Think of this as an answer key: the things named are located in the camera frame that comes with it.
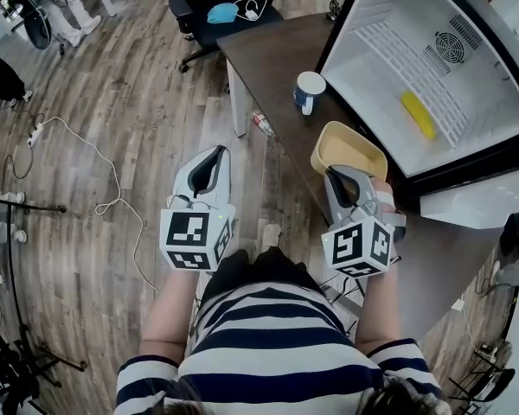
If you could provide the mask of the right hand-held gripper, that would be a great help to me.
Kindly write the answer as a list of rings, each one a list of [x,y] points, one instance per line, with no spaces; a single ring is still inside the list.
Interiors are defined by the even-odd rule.
[[[324,186],[332,218],[322,235],[326,265],[351,278],[388,271],[397,260],[394,244],[406,234],[406,216],[392,199],[374,199],[370,176],[362,170],[329,167]]]

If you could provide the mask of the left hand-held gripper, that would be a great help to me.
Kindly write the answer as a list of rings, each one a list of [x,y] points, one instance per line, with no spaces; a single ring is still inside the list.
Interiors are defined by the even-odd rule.
[[[231,159],[225,146],[204,150],[179,169],[169,206],[160,217],[159,248],[172,269],[218,270],[234,236],[230,188]]]

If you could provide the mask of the person's right hand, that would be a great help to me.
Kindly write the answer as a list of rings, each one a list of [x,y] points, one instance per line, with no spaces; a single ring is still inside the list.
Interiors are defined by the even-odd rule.
[[[391,186],[377,177],[371,177],[370,181],[375,190],[376,198],[381,204],[381,211],[394,213],[394,194]]]

